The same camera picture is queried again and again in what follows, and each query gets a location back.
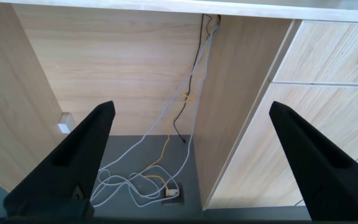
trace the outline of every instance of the gray floor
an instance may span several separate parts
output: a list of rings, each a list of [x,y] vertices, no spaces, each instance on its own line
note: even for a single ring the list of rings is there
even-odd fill
[[[130,148],[140,136],[111,136],[104,151],[101,166],[118,158],[123,152]],[[128,177],[132,172],[138,172],[160,157],[166,136],[148,136],[139,146],[135,147],[121,161],[117,162],[109,169],[112,174]],[[172,136],[167,145],[163,159],[158,163],[163,166],[171,175],[177,172],[183,164],[187,154],[187,145],[178,136]],[[167,176],[160,170],[151,170],[148,175],[161,175],[165,180]],[[95,208],[96,217],[137,217],[137,218],[202,218],[200,193],[198,191],[198,179],[195,166],[193,148],[191,147],[190,156],[181,173],[175,178],[178,183],[183,185],[185,203],[183,205],[162,205],[160,202],[153,203],[143,208],[139,208],[132,201],[127,187],[119,189],[104,205]],[[142,193],[152,192],[150,183],[146,181],[136,182]],[[115,187],[110,187],[100,193],[95,203],[103,201],[108,197]],[[148,200],[136,198],[139,203]]]
[[[108,140],[101,165],[108,164],[118,158],[141,136],[111,136]],[[131,172],[138,172],[159,158],[166,136],[149,136],[138,147],[135,147],[121,161],[109,168],[112,174],[127,177]],[[160,165],[174,174],[182,165],[187,153],[186,144],[178,136],[172,136]],[[162,175],[159,171],[148,174]],[[157,202],[144,208],[138,208],[132,201],[127,187],[121,188],[115,196],[104,205],[95,208],[95,217],[108,218],[158,218],[158,219],[211,219],[211,220],[310,220],[306,207],[269,207],[269,208],[238,208],[215,209],[201,211],[200,193],[196,173],[193,148],[189,160],[182,172],[175,178],[183,185],[185,203],[183,205],[162,205]],[[142,193],[150,190],[150,184],[136,182]],[[94,203],[108,197],[113,188],[101,193]],[[7,192],[0,188],[0,217],[5,215],[2,200]]]

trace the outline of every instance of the wooden desk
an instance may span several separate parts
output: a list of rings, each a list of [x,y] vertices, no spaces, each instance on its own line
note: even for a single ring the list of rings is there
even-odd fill
[[[222,14],[194,140],[203,208],[301,200],[267,115],[273,100],[358,159],[358,1],[2,2],[13,3],[0,3],[0,185],[7,190],[64,138],[62,112],[79,123],[114,100],[111,134],[144,134],[191,70],[196,13]],[[194,75],[193,93],[203,72]],[[164,126],[182,101],[152,134],[175,134]],[[183,134],[194,106],[178,120]]]

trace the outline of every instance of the black cable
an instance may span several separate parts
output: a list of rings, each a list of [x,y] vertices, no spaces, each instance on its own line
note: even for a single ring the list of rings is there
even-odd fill
[[[198,48],[197,48],[197,53],[196,53],[196,57],[194,59],[194,64],[193,64],[193,69],[194,67],[196,66],[196,62],[197,62],[197,56],[198,56],[198,52],[200,51],[200,47],[201,47],[201,37],[203,35],[203,24],[204,24],[204,16],[208,16],[210,18],[209,21],[211,21],[212,17],[209,16],[209,15],[206,15],[206,14],[202,14],[201,15],[201,27],[200,27],[200,37],[199,37],[199,40],[198,40]],[[190,80],[189,80],[189,89],[187,91],[187,94],[186,96],[189,96],[190,94],[190,90],[191,90],[191,79],[193,78],[193,75],[190,75]],[[179,133],[178,129],[177,129],[177,126],[176,126],[176,121],[177,119],[180,117],[181,113],[183,112],[183,110],[185,109],[186,107],[186,103],[183,104],[183,108],[180,110],[180,112],[178,113],[178,116],[175,118],[175,120],[173,120],[173,127],[175,128],[175,130],[177,131],[178,135],[179,135],[179,138],[181,138],[181,140],[186,143],[186,140],[181,136],[181,134]]]
[[[208,34],[208,36],[207,36],[206,38],[208,39],[209,35],[211,35],[211,34],[209,33],[209,31],[208,31],[208,25],[209,25],[209,23],[211,22],[212,17],[209,16],[209,15],[207,15],[207,14],[204,14],[204,16],[208,16],[208,17],[209,17],[209,21],[206,23],[206,33]]]

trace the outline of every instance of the drawer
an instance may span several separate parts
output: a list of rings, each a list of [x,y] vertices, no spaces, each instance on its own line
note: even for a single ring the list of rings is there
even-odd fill
[[[358,24],[303,21],[273,80],[358,84]]]
[[[273,101],[292,107],[358,158],[358,88],[270,84],[208,208],[295,205],[302,199],[269,117]]]

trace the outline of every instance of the power outlet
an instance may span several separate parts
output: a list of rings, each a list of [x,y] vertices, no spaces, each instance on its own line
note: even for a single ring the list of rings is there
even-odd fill
[[[183,194],[182,184],[178,184],[179,189],[177,189],[175,184],[167,184],[169,191],[164,188],[162,190],[162,198],[169,198],[172,196],[179,195],[175,198],[163,200],[162,205],[174,205],[174,204],[184,204],[185,203],[185,195]]]

